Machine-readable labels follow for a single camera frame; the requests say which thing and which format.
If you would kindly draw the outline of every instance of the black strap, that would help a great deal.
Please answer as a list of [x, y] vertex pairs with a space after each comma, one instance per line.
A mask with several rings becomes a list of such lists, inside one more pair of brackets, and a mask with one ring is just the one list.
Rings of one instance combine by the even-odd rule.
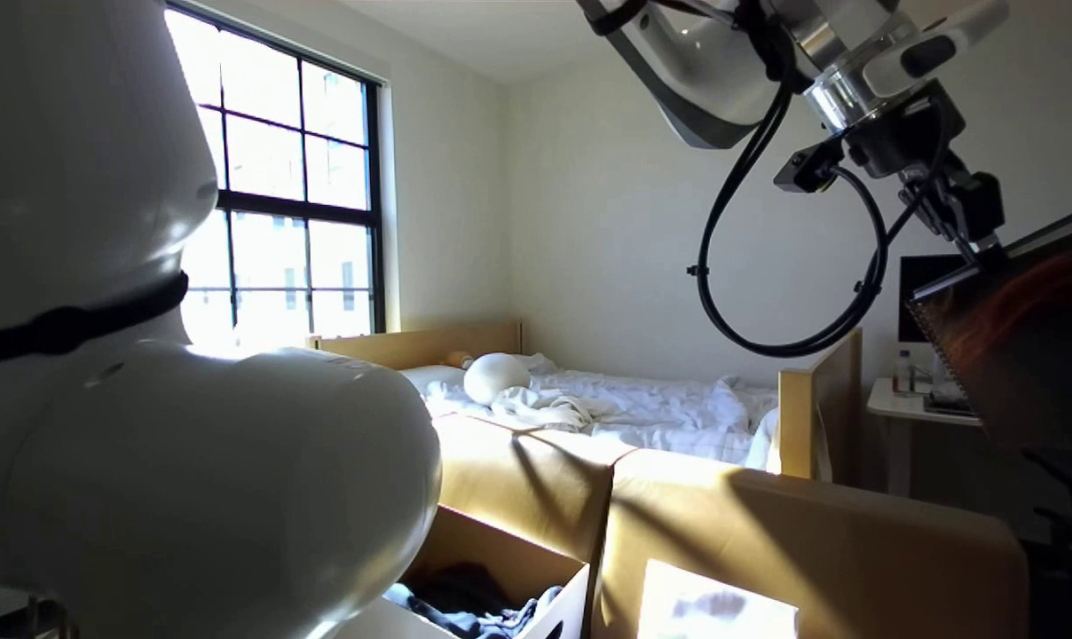
[[187, 275], [176, 271], [167, 279], [111, 306], [61, 306], [22, 326], [0, 329], [0, 363], [22, 355], [66, 355], [92, 338], [116, 335], [182, 306]]
[[635, 13], [646, 6], [646, 0], [626, 0], [618, 10], [607, 10], [601, 16], [594, 16], [594, 32], [596, 35], [612, 35], [618, 28], [626, 28], [627, 21], [635, 21]]

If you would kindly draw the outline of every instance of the cardboard box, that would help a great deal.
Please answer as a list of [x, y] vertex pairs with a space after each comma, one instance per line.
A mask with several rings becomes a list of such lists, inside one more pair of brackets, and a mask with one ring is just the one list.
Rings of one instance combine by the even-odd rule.
[[[456, 563], [487, 569], [515, 603], [562, 585], [562, 593], [535, 611], [519, 639], [581, 636], [590, 563], [441, 507], [425, 548], [403, 572], [403, 582], [428, 578]], [[451, 633], [413, 611], [376, 598], [351, 626], [337, 629], [332, 639], [451, 639]]]

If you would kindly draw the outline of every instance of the clothes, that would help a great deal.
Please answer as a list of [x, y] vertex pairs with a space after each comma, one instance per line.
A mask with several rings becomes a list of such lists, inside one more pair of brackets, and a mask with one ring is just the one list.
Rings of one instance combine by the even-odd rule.
[[393, 582], [382, 598], [428, 619], [457, 639], [515, 639], [556, 593], [550, 585], [515, 608], [480, 563], [456, 563], [428, 582], [415, 582], [415, 588]]

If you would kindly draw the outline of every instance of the window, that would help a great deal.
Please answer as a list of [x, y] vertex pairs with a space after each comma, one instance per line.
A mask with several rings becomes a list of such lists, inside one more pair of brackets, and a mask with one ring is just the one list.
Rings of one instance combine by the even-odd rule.
[[376, 80], [211, 13], [167, 23], [219, 177], [182, 260], [192, 341], [382, 329]]

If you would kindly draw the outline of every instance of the white wall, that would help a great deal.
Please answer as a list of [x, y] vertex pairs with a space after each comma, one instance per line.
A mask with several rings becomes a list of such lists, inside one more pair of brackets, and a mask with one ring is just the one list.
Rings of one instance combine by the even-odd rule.
[[506, 314], [504, 88], [337, 0], [201, 0], [387, 85], [392, 326]]
[[[910, 0], [921, 21], [947, 0]], [[1019, 236], [1072, 210], [1072, 0], [1014, 0], [1014, 16], [947, 71], [971, 171], [1006, 180]], [[786, 195], [770, 174], [819, 137], [800, 104], [751, 171], [718, 236], [718, 290], [742, 335], [788, 341], [832, 318], [861, 272], [868, 229], [859, 202]], [[684, 150], [615, 53], [519, 85], [506, 107], [510, 300], [538, 349], [621, 368], [711, 377], [770, 371], [711, 329], [684, 265], [735, 152]], [[890, 180], [872, 193], [894, 216]], [[898, 251], [947, 251], [910, 228]], [[865, 318], [868, 371], [894, 359], [894, 265]]]

